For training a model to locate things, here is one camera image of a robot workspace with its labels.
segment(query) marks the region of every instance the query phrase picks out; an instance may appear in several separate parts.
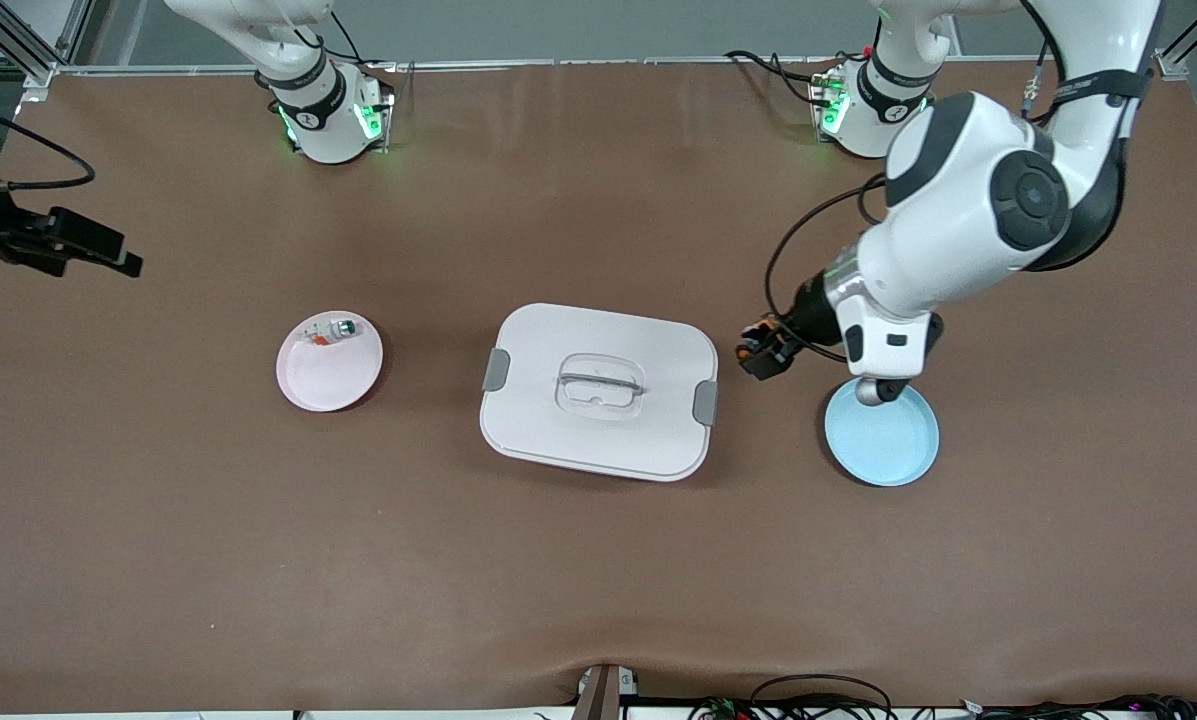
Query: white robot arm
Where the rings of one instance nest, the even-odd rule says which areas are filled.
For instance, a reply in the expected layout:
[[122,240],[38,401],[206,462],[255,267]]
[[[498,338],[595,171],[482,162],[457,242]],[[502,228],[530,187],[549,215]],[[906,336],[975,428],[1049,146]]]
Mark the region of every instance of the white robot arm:
[[923,371],[940,304],[1095,251],[1122,205],[1125,144],[1148,89],[1160,0],[1020,0],[1061,71],[1046,129],[983,94],[920,111],[887,152],[887,218],[736,350],[759,379],[808,344],[846,346],[867,404]]
[[922,108],[949,55],[944,16],[988,16],[1020,10],[1020,0],[869,0],[879,35],[868,57],[845,60],[814,90],[828,108],[816,110],[825,136],[863,158],[882,158],[891,140]]
[[346,163],[384,142],[393,94],[353,65],[329,59],[314,24],[332,0],[168,0],[170,10],[223,37],[256,65],[278,98],[297,150]]

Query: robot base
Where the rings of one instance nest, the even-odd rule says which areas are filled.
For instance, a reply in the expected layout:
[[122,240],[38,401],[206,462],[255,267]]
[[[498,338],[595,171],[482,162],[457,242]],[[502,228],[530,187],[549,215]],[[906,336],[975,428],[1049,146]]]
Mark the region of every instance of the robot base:
[[369,150],[387,151],[393,122],[393,93],[382,94],[378,79],[352,65],[336,63],[336,71],[345,77],[347,91],[323,129],[302,128],[279,111],[292,150],[328,165],[348,163]]
[[822,138],[838,142],[843,150],[862,158],[885,158],[891,139],[900,132],[915,115],[926,108],[923,100],[918,109],[909,114],[904,122],[886,123],[859,97],[857,77],[863,60],[849,60],[826,72],[828,87],[809,87],[812,97],[828,102],[828,108],[812,106],[812,122]]

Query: brown tabletop mat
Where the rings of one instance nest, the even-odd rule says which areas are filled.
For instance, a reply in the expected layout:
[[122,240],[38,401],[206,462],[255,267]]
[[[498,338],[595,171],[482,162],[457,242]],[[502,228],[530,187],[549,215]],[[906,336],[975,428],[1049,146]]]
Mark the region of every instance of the brown tabletop mat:
[[[937,90],[1017,104],[1027,65]],[[549,703],[621,661],[644,692],[841,671],[901,703],[1197,698],[1197,112],[1156,83],[1118,232],[944,310],[920,482],[826,459],[841,366],[730,361],[762,264],[877,163],[725,65],[421,74],[387,155],[284,150],[247,77],[59,78],[26,124],[99,170],[18,193],[127,233],[136,281],[0,266],[0,710]],[[0,176],[72,169],[12,138]],[[809,225],[780,299],[863,230]],[[681,483],[498,456],[479,386],[515,307],[703,329],[706,464]],[[320,310],[388,332],[359,409],[274,383]]]

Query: white storage box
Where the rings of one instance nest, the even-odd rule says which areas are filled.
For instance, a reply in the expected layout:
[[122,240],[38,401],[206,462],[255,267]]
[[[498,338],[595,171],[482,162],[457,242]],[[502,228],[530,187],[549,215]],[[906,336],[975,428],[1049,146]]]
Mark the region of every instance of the white storage box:
[[709,451],[718,354],[697,328],[528,305],[502,325],[479,420],[521,460],[672,482]]

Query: wire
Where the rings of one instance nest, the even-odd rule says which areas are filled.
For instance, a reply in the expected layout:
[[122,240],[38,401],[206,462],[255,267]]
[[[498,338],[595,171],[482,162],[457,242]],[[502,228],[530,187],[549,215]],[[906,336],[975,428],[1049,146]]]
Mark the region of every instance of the wire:
[[776,53],[771,54],[771,61],[762,60],[761,57],[754,55],[748,50],[731,50],[731,53],[723,55],[723,57],[730,57],[731,60],[739,57],[752,60],[753,63],[758,65],[759,68],[767,71],[767,73],[777,74],[778,77],[780,77],[782,81],[785,81],[785,87],[788,87],[789,91],[794,93],[794,97],[798,97],[800,100],[807,102],[808,105],[814,105],[818,108],[828,108],[830,105],[828,102],[814,99],[814,97],[810,97],[808,94],[802,94],[802,92],[800,92],[798,89],[794,87],[794,81],[812,83],[812,77],[806,77],[806,74],[803,73],[791,73],[786,71],[784,65],[780,63],[780,55],[777,55]]
[[807,102],[808,105],[814,105],[814,106],[818,106],[818,108],[828,108],[830,106],[830,104],[828,104],[827,100],[820,100],[816,97],[810,97],[808,94],[802,94],[802,92],[798,92],[798,89],[794,87],[794,83],[790,81],[789,73],[785,72],[785,65],[780,65],[780,55],[776,55],[774,53],[772,53],[771,54],[771,63],[776,65],[776,72],[780,73],[782,81],[785,81],[785,87],[788,87],[789,91],[794,93],[794,97],[798,97],[800,100]]
[[688,716],[686,716],[686,720],[695,720],[695,716],[697,716],[698,712],[704,710],[704,708],[707,708],[712,703],[713,703],[713,698],[706,698],[706,700],[703,700],[703,701],[695,703],[695,707],[691,708],[691,712],[689,712]]
[[[879,45],[879,38],[881,36],[882,36],[882,17],[880,16],[879,24],[876,24],[876,26],[873,28],[873,44],[865,49],[867,53],[873,53],[874,47]],[[869,55],[867,53],[847,53],[845,50],[839,50],[834,54],[834,56],[841,60],[853,60],[857,61],[857,63],[859,63],[859,61],[869,59]]]
[[1029,81],[1026,85],[1026,97],[1023,98],[1022,104],[1020,104],[1020,117],[1028,120],[1028,122],[1035,126],[1046,124],[1047,120],[1051,120],[1051,115],[1056,111],[1056,104],[1052,102],[1051,106],[1047,108],[1046,111],[1043,111],[1041,115],[1037,115],[1033,118],[1029,117],[1029,110],[1033,109],[1033,97],[1028,97],[1028,92],[1032,91],[1033,94],[1038,94],[1038,89],[1043,85],[1043,63],[1046,63],[1047,50],[1050,49],[1050,42],[1047,42],[1046,37],[1043,37],[1043,47],[1038,50],[1038,61],[1033,65],[1033,77],[1029,78]]
[[357,61],[361,65],[361,54],[357,50],[354,37],[350,36],[350,31],[345,29],[345,23],[341,23],[341,18],[338,17],[335,10],[332,11],[332,22],[336,23],[336,28],[341,28],[341,35],[345,36],[345,41],[350,44],[350,53],[354,53]]
[[[730,57],[731,60],[735,60],[736,57],[743,57],[746,60],[752,61],[752,63],[758,65],[759,68],[767,71],[767,73],[777,75],[782,74],[780,71],[778,71],[774,67],[774,65],[767,63],[767,60],[762,60],[761,57],[754,55],[748,50],[731,50],[731,53],[723,55],[723,57]],[[804,74],[802,73],[791,73],[789,71],[785,71],[784,74],[790,79],[796,79],[796,81],[798,83],[812,83],[812,77],[804,77]]]
[[[862,187],[853,187],[851,188],[851,190],[847,190],[845,193],[839,193],[839,195],[830,197],[825,202],[818,205],[816,208],[809,209],[807,214],[796,220],[792,227],[786,230],[785,236],[780,238],[780,242],[776,243],[776,250],[772,251],[771,260],[767,260],[767,270],[762,274],[762,294],[767,297],[767,311],[770,311],[772,318],[776,318],[776,323],[780,325],[780,330],[784,331],[785,334],[789,334],[789,337],[802,343],[804,347],[808,348],[808,350],[815,352],[819,356],[826,356],[830,360],[834,360],[837,364],[845,364],[846,358],[837,354],[837,352],[826,350],[826,348],[822,348],[816,343],[804,341],[802,337],[798,336],[797,332],[790,329],[790,327],[786,325],[784,321],[780,319],[780,310],[776,309],[776,299],[771,292],[771,277],[772,274],[776,273],[776,264],[778,263],[778,261],[780,261],[780,255],[785,252],[785,246],[789,245],[789,242],[792,240],[795,234],[797,234],[798,231],[803,228],[803,225],[812,222],[812,219],[814,216],[824,213],[824,210],[832,208],[832,206],[839,205],[839,202],[844,200],[850,200],[851,197],[862,196],[864,195],[864,193],[874,190],[874,188],[876,187],[882,187],[883,184],[882,182],[874,181],[874,178],[876,177],[877,176],[869,178],[867,182],[864,182],[864,184],[862,184]],[[786,683],[791,681],[802,681],[802,679],[840,679],[840,678],[846,678],[846,676],[845,675],[786,675],[784,676],[784,678],[776,678],[774,681],[768,681],[767,683],[758,685],[758,689],[755,689],[753,696],[749,697],[749,702],[753,702],[754,696],[757,696],[759,691],[772,684]],[[857,684],[862,684],[864,687],[874,689],[874,691],[882,694],[882,697],[887,700],[887,706],[891,707],[891,698],[887,698],[886,692],[882,692],[881,689],[877,689],[871,684],[864,683],[863,681],[857,682]]]
[[[858,193],[858,191],[859,191],[859,188],[857,188],[857,190],[855,190],[853,193]],[[825,208],[828,208],[828,206],[833,205],[834,202],[837,202],[837,200],[831,200],[831,201],[826,202],[826,205],[824,205],[824,206],[825,206]],[[849,683],[849,684],[853,684],[853,685],[859,685],[862,688],[871,689],[871,691],[877,692],[879,697],[881,697],[882,701],[886,703],[887,715],[895,716],[894,712],[891,712],[891,696],[889,696],[889,694],[887,694],[886,691],[883,691],[883,689],[880,688],[879,685],[874,685],[871,682],[861,681],[858,678],[853,678],[850,675],[827,675],[827,673],[783,675],[783,676],[780,676],[780,678],[774,678],[774,679],[767,681],[766,683],[759,684],[758,688],[754,688],[753,692],[749,692],[749,702],[753,703],[753,702],[758,701],[758,694],[762,692],[764,689],[767,689],[767,688],[771,688],[773,685],[778,685],[778,684],[782,684],[782,683],[794,683],[796,681],[834,681],[836,683]]]
[[30,140],[49,147],[49,150],[55,150],[60,155],[66,155],[66,158],[77,164],[78,167],[83,169],[83,176],[63,181],[10,182],[7,183],[7,190],[63,190],[63,188],[80,187],[81,184],[87,184],[89,182],[96,179],[96,169],[91,167],[90,163],[74,154],[73,151],[66,150],[66,147],[51,142],[48,138],[43,138],[38,133],[31,132],[31,129],[20,127],[14,123],[13,120],[5,118],[2,115],[0,115],[0,126],[13,129],[13,132],[18,132],[23,136],[30,138]]
[[864,181],[864,184],[867,185],[865,190],[855,196],[855,209],[859,210],[859,216],[864,218],[864,222],[869,222],[870,225],[882,224],[882,220],[874,218],[873,214],[869,213],[869,209],[864,206],[864,195],[865,193],[873,190],[873,188],[886,187],[887,173],[876,173],[876,176]]
[[332,57],[339,57],[341,60],[350,60],[354,65],[384,63],[384,60],[364,60],[364,59],[361,59],[361,55],[359,55],[359,51],[357,50],[357,45],[354,44],[354,38],[350,37],[350,33],[346,31],[344,24],[341,23],[341,19],[339,19],[336,17],[336,12],[334,12],[334,10],[332,12],[332,19],[336,20],[336,28],[341,28],[341,35],[345,36],[346,41],[348,41],[350,49],[354,54],[351,55],[351,54],[347,54],[347,53],[338,53],[336,50],[332,50],[327,45],[327,42],[323,41],[323,36],[318,35],[316,32],[314,33],[314,38],[316,38],[318,42],[310,42],[309,39],[306,39],[306,37],[304,35],[300,35],[300,29],[299,28],[291,28],[291,29],[292,29],[292,32],[296,32],[296,37],[300,38],[300,42],[304,42],[305,47],[312,47],[314,50],[326,50],[327,54],[330,55]]
[[1186,698],[1141,694],[1090,704],[1047,702],[1028,707],[990,707],[979,715],[979,720],[1090,720],[1090,716],[1107,720],[1107,710],[1150,712],[1156,720],[1193,720],[1197,716],[1197,704]]

